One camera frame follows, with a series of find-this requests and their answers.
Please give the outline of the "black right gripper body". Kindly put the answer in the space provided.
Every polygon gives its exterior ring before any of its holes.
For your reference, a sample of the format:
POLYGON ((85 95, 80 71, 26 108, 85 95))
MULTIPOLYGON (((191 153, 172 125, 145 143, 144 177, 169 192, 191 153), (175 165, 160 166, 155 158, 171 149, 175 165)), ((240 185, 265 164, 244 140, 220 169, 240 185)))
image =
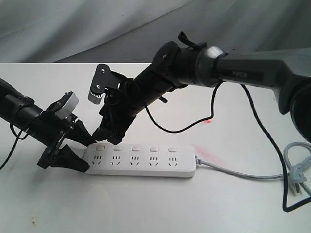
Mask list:
POLYGON ((99 114, 102 121, 98 127, 101 133, 126 132, 134 121, 131 115, 130 88, 134 78, 128 78, 117 72, 98 74, 98 85, 104 94, 104 105, 99 114))

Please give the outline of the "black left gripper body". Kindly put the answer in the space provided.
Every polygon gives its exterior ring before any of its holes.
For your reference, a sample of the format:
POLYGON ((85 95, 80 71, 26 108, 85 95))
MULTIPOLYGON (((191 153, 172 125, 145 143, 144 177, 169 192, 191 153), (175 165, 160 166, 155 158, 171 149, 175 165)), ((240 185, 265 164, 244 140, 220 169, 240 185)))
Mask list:
POLYGON ((69 129, 73 127, 77 116, 71 113, 65 119, 59 119, 53 112, 56 102, 43 111, 29 126, 27 134, 46 145, 37 165, 47 169, 52 155, 60 150, 69 129))

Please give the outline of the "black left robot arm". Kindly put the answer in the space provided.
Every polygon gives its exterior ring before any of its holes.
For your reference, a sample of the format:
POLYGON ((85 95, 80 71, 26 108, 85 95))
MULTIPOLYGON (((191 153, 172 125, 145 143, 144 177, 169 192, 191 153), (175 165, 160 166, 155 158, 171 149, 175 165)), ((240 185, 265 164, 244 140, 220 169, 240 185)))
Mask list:
POLYGON ((84 146, 95 143, 83 122, 73 114, 79 100, 69 91, 43 110, 35 101, 0 81, 0 117, 10 124, 16 141, 31 136, 46 146, 37 165, 43 169, 60 167, 86 172, 89 165, 69 147, 65 139, 84 146))

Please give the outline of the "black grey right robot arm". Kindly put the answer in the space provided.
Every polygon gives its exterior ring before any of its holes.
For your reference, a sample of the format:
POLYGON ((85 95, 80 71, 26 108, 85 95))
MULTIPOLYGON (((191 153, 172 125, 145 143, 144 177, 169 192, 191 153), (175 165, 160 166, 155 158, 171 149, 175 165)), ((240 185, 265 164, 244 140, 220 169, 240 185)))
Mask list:
POLYGON ((297 131, 311 138, 310 48, 230 54, 205 42, 193 43, 184 33, 179 47, 170 41, 139 75, 128 78, 99 64, 89 100, 103 104, 102 121, 93 138, 112 144, 122 141, 136 115, 167 92, 189 85, 216 87, 222 82, 271 89, 279 112, 290 114, 297 131))

